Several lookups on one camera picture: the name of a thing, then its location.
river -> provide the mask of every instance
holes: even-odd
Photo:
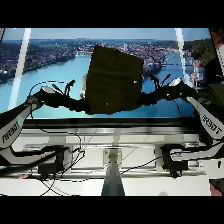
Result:
[[[170,82],[172,79],[180,77],[184,80],[181,60],[178,53],[171,52],[168,55],[169,60],[167,65],[157,74],[157,77],[162,81],[169,73],[171,77],[165,82]],[[69,82],[72,79],[76,80],[74,87],[71,88],[70,96],[75,99],[79,99],[80,90],[82,87],[82,76],[88,72],[90,64],[90,57],[77,57],[65,63],[58,63],[50,65],[36,71],[27,72],[22,76],[17,105],[23,103],[29,91],[33,85],[39,82],[55,80]],[[186,72],[189,74],[193,67],[187,66]],[[8,80],[6,84],[0,85],[0,113],[7,111],[10,94],[12,90],[13,80]],[[56,84],[59,88],[64,90],[64,84]],[[33,93],[37,92],[40,86],[34,88]],[[150,79],[146,79],[142,85],[142,91],[149,93],[154,91],[154,84]],[[193,107],[184,102],[181,99],[177,99],[176,102],[180,106],[183,116],[192,116]],[[134,111],[124,111],[113,115],[87,115],[84,112],[69,111],[66,108],[59,107],[57,109],[43,106],[39,110],[33,113],[34,118],[176,118],[180,117],[180,113],[174,102],[168,102],[166,100],[159,101],[156,105],[149,107],[141,107]]]

metal post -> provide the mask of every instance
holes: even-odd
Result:
[[[118,150],[111,149],[101,196],[125,196],[117,164]]]

dark brown object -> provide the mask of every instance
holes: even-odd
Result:
[[[138,108],[144,60],[95,46],[86,80],[88,114],[113,114]]]

logo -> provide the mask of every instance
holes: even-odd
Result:
[[[214,124],[206,115],[202,116],[202,120],[204,121],[205,124],[207,124],[207,126],[214,132],[216,132],[216,134],[218,134],[219,132],[222,132],[222,129],[219,128],[216,124]]]
[[[2,136],[2,141],[5,143],[9,139],[10,136],[12,136],[15,131],[18,129],[19,124],[18,121]]]

large screen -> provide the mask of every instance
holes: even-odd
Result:
[[[165,84],[180,77],[191,87],[199,88],[198,83],[204,79],[204,66],[216,57],[207,28],[7,28],[0,45],[0,113],[23,103],[33,85],[49,80],[66,83],[75,79],[70,96],[80,99],[95,45],[143,58],[142,91],[146,93],[154,91],[147,71],[153,72],[160,81],[170,73]],[[65,88],[64,84],[56,85]],[[176,102],[183,116],[193,116],[189,103],[181,99]],[[43,106],[33,116],[80,119],[178,118],[181,115],[174,102],[161,100],[157,105],[112,115],[87,115],[63,107]]]

